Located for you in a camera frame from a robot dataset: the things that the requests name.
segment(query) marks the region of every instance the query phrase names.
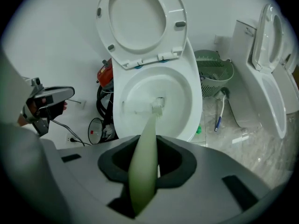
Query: white toilet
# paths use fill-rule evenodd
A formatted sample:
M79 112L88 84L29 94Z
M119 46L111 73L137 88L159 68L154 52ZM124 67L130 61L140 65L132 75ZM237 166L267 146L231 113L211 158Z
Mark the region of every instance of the white toilet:
M96 25L112 57L118 137L141 134L152 104L163 97L157 134L191 140L202 94L182 1L100 0Z
M299 48L297 44L295 44L288 61L285 64L278 65L272 72L282 94L282 98L284 99L286 114L299 111L299 89L292 75L298 63Z
M237 21L229 57L235 74L228 83L229 103L240 127L261 125L275 137L286 132L285 105L272 75L282 53L279 12L267 4L259 24Z

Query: green plastic basket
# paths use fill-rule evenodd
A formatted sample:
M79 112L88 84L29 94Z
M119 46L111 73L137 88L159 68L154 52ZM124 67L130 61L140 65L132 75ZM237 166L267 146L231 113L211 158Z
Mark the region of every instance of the green plastic basket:
M218 52L198 50L194 52L200 76L202 97L214 96L234 75L230 60L220 59Z

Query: blue toilet brush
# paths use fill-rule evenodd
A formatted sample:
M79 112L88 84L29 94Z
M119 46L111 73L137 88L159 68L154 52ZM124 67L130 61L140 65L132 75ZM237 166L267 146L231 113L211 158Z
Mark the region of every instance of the blue toilet brush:
M219 126L220 126L220 123L221 123L221 118L222 118L222 115L223 115L223 111L224 111L224 101L225 101L225 98L229 98L229 90L228 88L226 87L222 87L220 89L220 92L217 94L218 97L222 97L222 109L221 109L221 113L220 113L220 117L218 119L218 122L217 122L217 125L216 125L216 128L215 128L215 132L217 132L217 130L219 129Z

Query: toilet bowl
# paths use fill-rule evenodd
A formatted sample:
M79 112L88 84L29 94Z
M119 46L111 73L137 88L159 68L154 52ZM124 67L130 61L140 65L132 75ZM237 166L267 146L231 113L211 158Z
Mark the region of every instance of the toilet bowl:
M237 21L229 48L235 67L229 81L229 103L240 127L261 125L275 137L286 132L285 105L272 75L282 53L279 12L266 5L259 24Z
M181 0L100 0L96 25L112 57L119 138L141 134L163 97L157 135L192 139L202 112L200 78Z
M278 65L272 72L285 103L285 113L291 114L299 111L299 89L293 77L298 63L299 48L294 45L293 51L285 64Z

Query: tiled floor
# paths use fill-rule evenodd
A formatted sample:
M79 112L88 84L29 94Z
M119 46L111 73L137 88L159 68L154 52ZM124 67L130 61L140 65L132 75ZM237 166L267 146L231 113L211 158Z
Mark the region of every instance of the tiled floor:
M203 100L202 132L195 134L191 142L226 153L257 174L270 188L287 181L297 158L299 112L287 115L287 133L280 140L262 127L239 127L227 100L220 128L215 132L221 106L222 102L215 98Z

